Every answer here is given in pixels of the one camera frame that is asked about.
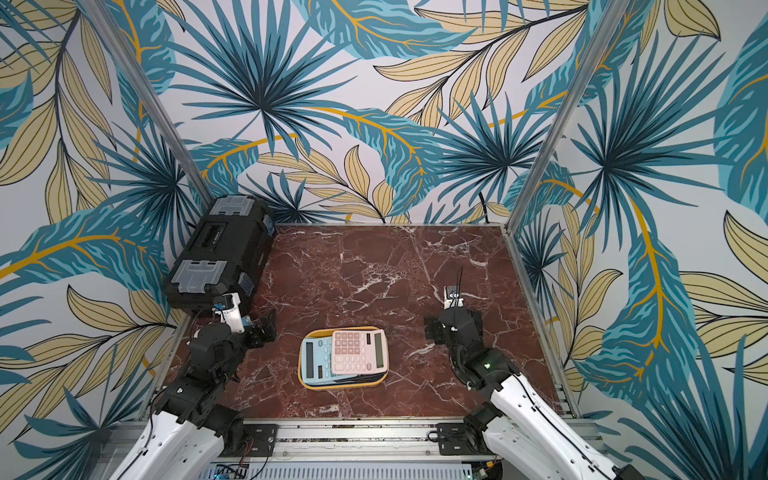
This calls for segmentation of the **black calculator with grey keys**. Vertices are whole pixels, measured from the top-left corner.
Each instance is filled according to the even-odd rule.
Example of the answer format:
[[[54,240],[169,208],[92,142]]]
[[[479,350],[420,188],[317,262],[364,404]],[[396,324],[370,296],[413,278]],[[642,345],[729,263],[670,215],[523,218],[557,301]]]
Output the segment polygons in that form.
[[[359,384],[376,384],[382,381],[387,376],[386,373],[367,374],[367,375],[352,375],[352,376],[334,376],[332,378],[331,386],[341,385],[359,385]]]

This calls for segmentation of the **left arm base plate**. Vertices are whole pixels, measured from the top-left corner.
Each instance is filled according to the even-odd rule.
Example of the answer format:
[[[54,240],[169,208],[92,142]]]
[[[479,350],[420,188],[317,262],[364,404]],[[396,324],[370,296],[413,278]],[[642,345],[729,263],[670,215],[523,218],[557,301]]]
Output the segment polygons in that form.
[[[269,458],[274,452],[278,428],[274,423],[246,423],[212,430],[214,447],[209,457]]]

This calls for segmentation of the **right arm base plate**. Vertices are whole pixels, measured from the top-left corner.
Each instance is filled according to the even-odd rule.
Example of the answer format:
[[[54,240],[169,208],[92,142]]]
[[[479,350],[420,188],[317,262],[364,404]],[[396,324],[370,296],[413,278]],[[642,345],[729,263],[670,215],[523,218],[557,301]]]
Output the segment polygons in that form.
[[[441,456],[494,456],[484,439],[486,430],[485,425],[438,423],[428,438],[437,443]]]

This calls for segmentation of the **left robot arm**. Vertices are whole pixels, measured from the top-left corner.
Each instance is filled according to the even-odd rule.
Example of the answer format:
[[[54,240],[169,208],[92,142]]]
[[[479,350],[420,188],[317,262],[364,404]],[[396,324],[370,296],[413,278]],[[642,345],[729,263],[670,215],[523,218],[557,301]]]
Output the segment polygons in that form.
[[[151,402],[148,425],[113,479],[196,479],[219,457],[272,456],[277,426],[247,426],[240,411],[220,403],[248,351],[276,340],[276,311],[241,326],[236,333],[211,323],[194,334],[186,361]]]

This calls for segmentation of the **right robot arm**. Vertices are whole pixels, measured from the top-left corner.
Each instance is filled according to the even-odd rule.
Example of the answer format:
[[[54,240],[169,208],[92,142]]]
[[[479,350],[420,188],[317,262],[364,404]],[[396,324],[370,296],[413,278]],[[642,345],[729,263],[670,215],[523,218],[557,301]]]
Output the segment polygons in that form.
[[[541,398],[522,370],[483,340],[482,315],[449,307],[424,318],[427,340],[444,345],[453,372],[486,402],[464,417],[467,442],[530,479],[641,479],[591,446]]]

